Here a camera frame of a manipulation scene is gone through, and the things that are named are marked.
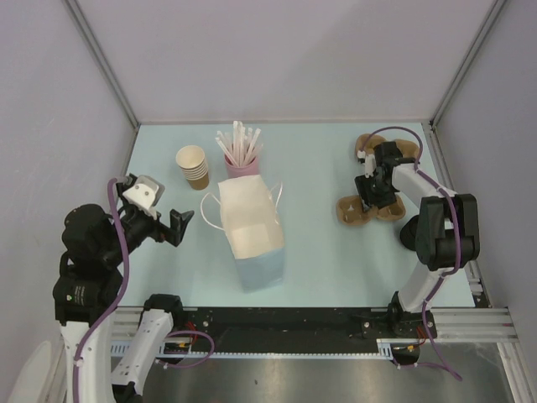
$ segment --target metal floor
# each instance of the metal floor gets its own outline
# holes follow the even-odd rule
[[[154,365],[144,403],[514,402],[496,344],[441,346],[463,382],[388,361],[211,359],[193,369]],[[438,362],[425,346],[420,361]]]

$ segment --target white paper bag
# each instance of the white paper bag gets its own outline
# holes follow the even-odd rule
[[[220,201],[207,193],[201,200],[201,215],[209,225],[226,233],[243,288],[256,290],[282,280],[285,242],[276,208],[283,186],[275,204],[260,175],[228,179],[218,187]],[[221,227],[205,217],[203,202],[208,196],[220,203]]]

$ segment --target pink cup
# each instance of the pink cup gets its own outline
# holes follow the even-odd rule
[[[259,156],[246,166],[232,165],[230,160],[224,156],[226,162],[227,176],[229,179],[238,178],[240,176],[259,175]]]

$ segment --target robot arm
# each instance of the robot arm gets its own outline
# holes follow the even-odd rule
[[[394,303],[402,312],[418,313],[439,284],[439,278],[452,272],[456,263],[455,232],[447,197],[456,210],[460,267],[479,255],[476,199],[472,195],[458,195],[415,169],[414,159],[404,158],[395,142],[381,143],[375,147],[374,156],[364,153],[358,158],[366,163],[366,174],[355,179],[364,210],[389,206],[396,202],[398,191],[420,209],[419,216],[402,230],[413,234],[410,248],[419,261],[407,284],[394,296]]]
[[[172,210],[170,225],[165,226],[154,209],[163,191],[164,187],[148,176],[131,175],[127,183],[117,184],[123,203],[120,211],[124,212],[121,226],[129,253],[147,237],[174,246],[182,241],[194,212],[181,214]],[[83,346],[82,359],[76,363],[78,381],[73,383],[76,349],[115,300],[123,281],[117,269],[123,257],[110,217],[98,205],[84,205],[70,212],[62,241],[67,251],[60,261],[60,278],[53,296],[56,320],[65,340],[67,402],[140,402],[143,383],[159,345],[173,327],[185,320],[180,298],[156,295],[146,301],[132,346],[112,375],[114,314],[104,319]]]

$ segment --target brown cup carrier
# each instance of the brown cup carrier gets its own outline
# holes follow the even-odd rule
[[[354,148],[355,155],[357,155],[358,150],[362,148],[362,145],[368,136],[369,134],[362,134],[360,137],[358,137],[356,146]],[[373,149],[384,141],[386,141],[386,139],[382,136],[378,136],[376,134],[372,136],[365,148],[366,154],[373,154]],[[418,158],[418,154],[420,153],[420,147],[418,144],[413,143],[412,141],[401,139],[395,140],[395,143],[397,144],[397,148],[403,154],[403,157]],[[365,212],[363,211],[362,199],[360,196],[342,197],[337,201],[337,218],[341,223],[350,226],[364,225],[371,221],[372,218],[377,218],[382,221],[398,221],[404,217],[406,214],[406,209],[404,208],[401,197],[396,196],[396,198],[397,201],[394,204],[380,209],[372,207]]]

